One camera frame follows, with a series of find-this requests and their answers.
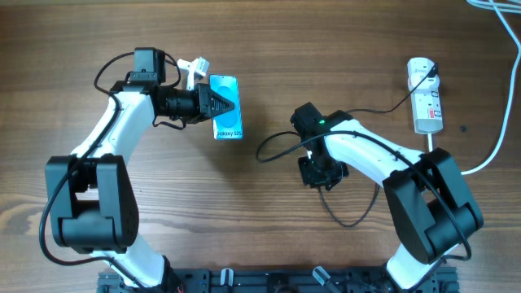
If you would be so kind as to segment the blue Galaxy smartphone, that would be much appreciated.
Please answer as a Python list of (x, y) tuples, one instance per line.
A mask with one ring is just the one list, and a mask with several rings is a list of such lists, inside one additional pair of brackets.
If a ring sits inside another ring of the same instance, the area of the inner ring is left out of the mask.
[(216, 140), (243, 138), (243, 121), (239, 98), (239, 83), (235, 76), (212, 74), (208, 78), (211, 90), (217, 96), (214, 107), (218, 115), (212, 118)]

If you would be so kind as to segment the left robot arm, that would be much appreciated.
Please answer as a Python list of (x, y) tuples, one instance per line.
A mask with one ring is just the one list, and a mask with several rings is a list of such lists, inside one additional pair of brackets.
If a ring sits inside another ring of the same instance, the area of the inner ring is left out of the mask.
[(134, 67), (109, 90), (107, 109), (90, 135), (69, 155), (46, 163), (48, 201), (39, 225), (43, 255), (62, 266), (103, 261), (129, 291), (180, 292), (183, 281), (166, 256), (138, 232), (139, 212), (127, 164), (149, 126), (183, 130), (235, 109), (201, 82), (209, 63), (175, 60), (153, 48), (129, 52)]

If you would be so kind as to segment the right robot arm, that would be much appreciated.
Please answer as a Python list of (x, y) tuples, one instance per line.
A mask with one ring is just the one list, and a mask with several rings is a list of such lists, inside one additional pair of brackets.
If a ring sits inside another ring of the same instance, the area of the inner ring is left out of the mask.
[(397, 290), (416, 291), (442, 261), (484, 225), (478, 204), (454, 158), (436, 148), (424, 153), (370, 132), (346, 112), (322, 115), (311, 103), (291, 124), (307, 154), (298, 160), (303, 183), (331, 190), (353, 167), (382, 187), (400, 239), (385, 272)]

